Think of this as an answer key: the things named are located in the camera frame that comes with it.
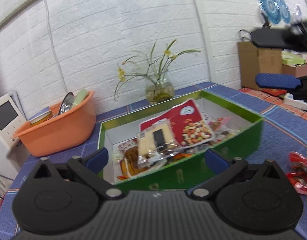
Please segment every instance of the blue gripper pad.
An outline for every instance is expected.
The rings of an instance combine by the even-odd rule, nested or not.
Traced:
[[[261,88],[293,90],[301,86],[301,81],[291,75],[260,73],[255,76],[256,84]]]

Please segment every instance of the green cardboard box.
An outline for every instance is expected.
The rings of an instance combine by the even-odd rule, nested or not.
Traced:
[[[215,174],[205,163],[204,151],[134,179],[119,181],[116,178],[121,170],[119,163],[115,161],[115,146],[135,138],[141,122],[159,116],[189,98],[196,100],[202,113],[208,113],[215,118],[230,117],[226,126],[240,131],[212,147],[221,157],[226,160],[234,157],[245,158],[257,150],[260,144],[262,117],[213,93],[201,90],[103,122],[100,127],[98,148],[107,148],[109,161],[99,176],[125,192],[189,189],[214,176]]]

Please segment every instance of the green box lid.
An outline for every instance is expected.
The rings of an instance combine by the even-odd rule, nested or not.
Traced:
[[[306,60],[288,52],[282,52],[282,63],[285,65],[299,65],[306,63]]]

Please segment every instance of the vase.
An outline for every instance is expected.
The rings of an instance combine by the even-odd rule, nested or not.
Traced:
[[[157,104],[175,97],[175,88],[167,71],[158,75],[149,75],[146,80],[146,98],[149,103]]]

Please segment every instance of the white brick wall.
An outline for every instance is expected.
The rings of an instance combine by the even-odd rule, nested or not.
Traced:
[[[293,13],[300,3],[307,16],[305,0],[285,0]],[[240,29],[262,26],[257,0],[200,0],[210,35],[211,49],[218,83],[239,89],[240,72],[237,45]]]
[[[197,48],[171,67],[176,88],[208,81],[206,53],[193,0],[47,0],[55,51],[69,90],[95,90],[97,113],[144,98],[143,80],[113,95],[117,63],[133,49],[157,55],[177,38],[174,51]],[[51,50],[43,0],[0,30],[0,95],[14,89],[27,117],[65,95]]]

